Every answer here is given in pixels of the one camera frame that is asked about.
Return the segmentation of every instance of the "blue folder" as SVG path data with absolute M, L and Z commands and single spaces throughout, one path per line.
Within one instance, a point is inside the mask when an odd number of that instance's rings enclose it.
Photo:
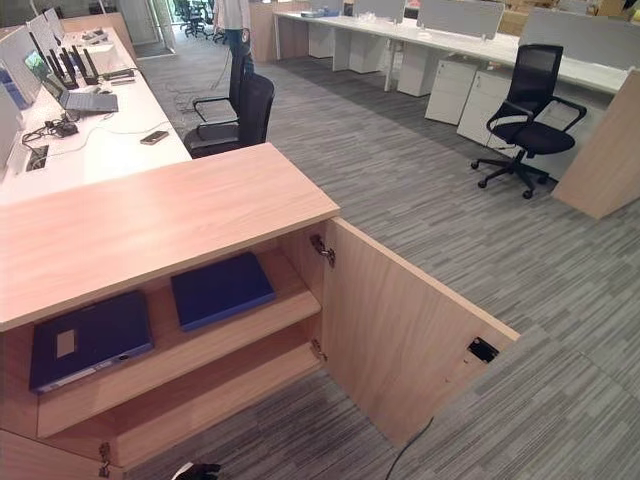
M 171 286 L 184 331 L 219 322 L 276 298 L 253 253 L 172 277 Z
M 29 388 L 45 393 L 152 348 L 144 294 L 118 295 L 35 326 Z

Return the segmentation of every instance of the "mobile phone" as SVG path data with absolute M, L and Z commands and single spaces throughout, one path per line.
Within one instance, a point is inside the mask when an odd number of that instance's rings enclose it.
M 168 136 L 169 136 L 169 132 L 166 132 L 164 130 L 156 130 L 151 135 L 144 137 L 142 140 L 140 140 L 140 143 L 143 145 L 155 145 L 160 140 Z

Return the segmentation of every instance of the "laptop keyboard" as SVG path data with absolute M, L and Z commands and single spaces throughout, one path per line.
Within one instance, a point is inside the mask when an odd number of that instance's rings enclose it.
M 71 93 L 67 110 L 114 112 L 118 111 L 115 95 L 94 93 Z

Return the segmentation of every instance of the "person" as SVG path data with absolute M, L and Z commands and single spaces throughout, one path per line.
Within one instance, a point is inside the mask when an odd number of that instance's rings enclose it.
M 218 31 L 226 34 L 231 55 L 247 55 L 245 72 L 252 74 L 249 0 L 215 0 L 213 24 Z

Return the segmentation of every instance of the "gray desk divider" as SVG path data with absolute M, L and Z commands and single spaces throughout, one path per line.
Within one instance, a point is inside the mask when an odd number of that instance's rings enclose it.
M 640 25 L 608 17 L 534 8 L 520 45 L 562 45 L 567 57 L 626 70 L 640 67 Z
M 422 0 L 418 25 L 434 30 L 493 38 L 504 13 L 498 2 Z
M 20 131 L 20 111 L 9 92 L 0 84 L 0 171 L 11 155 Z
M 375 13 L 376 17 L 402 21 L 404 17 L 404 0 L 355 0 L 353 15 Z
M 318 10 L 327 7 L 329 10 L 340 10 L 342 13 L 342 4 L 344 0 L 311 0 L 311 8 Z
M 53 31 L 44 15 L 38 15 L 33 20 L 27 22 L 27 28 L 36 37 L 36 41 L 45 55 L 49 55 L 49 50 L 58 51 L 58 43 L 53 36 Z
M 25 58 L 35 49 L 27 27 L 24 26 L 0 40 L 0 59 L 27 102 L 35 101 L 41 86 L 24 63 Z

